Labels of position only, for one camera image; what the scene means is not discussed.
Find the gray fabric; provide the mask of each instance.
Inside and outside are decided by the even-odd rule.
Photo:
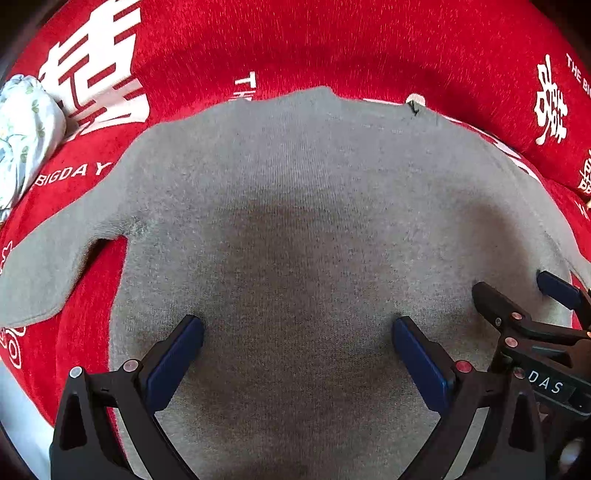
[[[473,283],[561,325],[570,312],[537,291],[536,270],[591,284],[564,217],[495,147],[427,109],[322,88],[142,134],[11,252],[2,322],[59,311],[90,245],[118,235],[112,366],[186,313],[206,324],[158,414],[203,480],[396,478],[437,416],[392,351],[393,315],[485,369],[497,335]]]

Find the blue gripper pad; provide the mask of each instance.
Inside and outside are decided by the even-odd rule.
[[[581,305],[579,289],[547,270],[538,273],[537,282],[544,295],[552,297],[569,310],[576,310]]]
[[[423,397],[427,408],[443,415],[449,408],[453,381],[439,370],[427,353],[426,348],[437,345],[430,342],[409,317],[402,317],[392,325],[392,343],[408,373]]]
[[[150,413],[168,406],[189,365],[203,346],[204,333],[203,322],[191,316],[180,334],[170,343],[145,384],[144,404]]]

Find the white fabric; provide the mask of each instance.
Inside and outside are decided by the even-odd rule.
[[[0,423],[38,480],[50,480],[53,428],[0,360]]]
[[[64,114],[35,77],[15,75],[6,82],[0,90],[0,224],[65,132]]]

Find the red blanket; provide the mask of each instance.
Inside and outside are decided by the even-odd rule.
[[[591,260],[591,76],[527,0],[70,0],[14,73],[39,77],[60,101],[70,140],[0,231],[0,272],[11,248],[151,125],[318,85],[398,103],[417,94],[493,134],[502,143],[481,133],[539,179]],[[125,253],[125,239],[107,243],[61,313],[0,330],[0,355],[52,424],[70,368],[108,368]]]

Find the red fabric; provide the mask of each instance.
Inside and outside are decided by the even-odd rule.
[[[579,281],[579,279],[577,277],[575,277],[573,275],[573,285],[577,288],[581,288],[582,290],[584,290],[584,286],[583,284]],[[581,330],[581,322],[579,321],[579,318],[577,317],[577,314],[575,312],[573,312],[573,328],[576,328],[577,330]]]
[[[23,52],[14,73],[38,76],[50,49],[112,1],[70,0]],[[591,259],[591,229],[577,190],[589,156],[591,98],[583,84],[591,78],[556,27],[527,0],[118,0],[118,5],[126,10],[105,21],[138,8],[141,13],[139,24],[118,34],[115,44],[135,35],[130,72],[142,88],[126,98],[145,94],[149,116],[64,144],[0,231],[5,257],[43,220],[103,179],[144,129],[235,98],[235,92],[251,88],[235,82],[255,72],[253,100],[318,85],[346,98],[398,103],[418,93],[429,108],[493,133],[519,153],[509,156],[542,182],[573,227],[581,252]],[[546,55],[568,107],[561,117],[567,134],[558,143],[549,131],[538,145],[535,139],[544,127],[534,107],[537,92],[543,91],[538,65],[545,64]],[[63,75],[62,84],[73,86],[83,63]],[[100,82],[98,77],[87,80],[88,88]],[[92,101],[81,105],[80,91],[73,101],[83,112]],[[108,368],[109,314],[124,258],[125,240],[108,244],[60,314],[13,335],[22,359],[13,373],[51,422],[73,365]],[[11,364],[9,348],[0,348],[0,355]]]

